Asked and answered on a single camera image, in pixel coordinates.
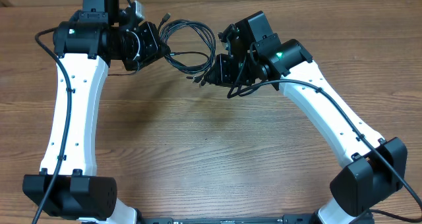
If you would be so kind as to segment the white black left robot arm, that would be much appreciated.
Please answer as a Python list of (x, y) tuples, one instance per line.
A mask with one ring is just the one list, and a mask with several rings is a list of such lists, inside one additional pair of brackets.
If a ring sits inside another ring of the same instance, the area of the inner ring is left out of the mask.
[(126, 75), (170, 52), (142, 5), (83, 0), (69, 20), (50, 33), (57, 65), (57, 97), (49, 144), (40, 170), (25, 175), (24, 194), (38, 213), (83, 223), (142, 223), (141, 213), (117, 197), (112, 177), (97, 174), (95, 137), (99, 102), (109, 66), (123, 62)]

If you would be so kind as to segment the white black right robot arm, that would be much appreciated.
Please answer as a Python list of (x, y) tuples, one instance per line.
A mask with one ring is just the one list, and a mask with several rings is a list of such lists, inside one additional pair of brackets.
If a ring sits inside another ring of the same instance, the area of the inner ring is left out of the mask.
[(314, 214), (285, 215), (284, 221), (372, 223), (373, 207), (402, 188), (407, 148), (386, 140), (348, 106), (297, 40), (281, 42), (263, 12), (230, 24), (218, 34), (226, 52), (204, 83), (247, 96), (270, 84), (315, 125), (333, 151), (340, 173), (331, 181), (332, 199)]

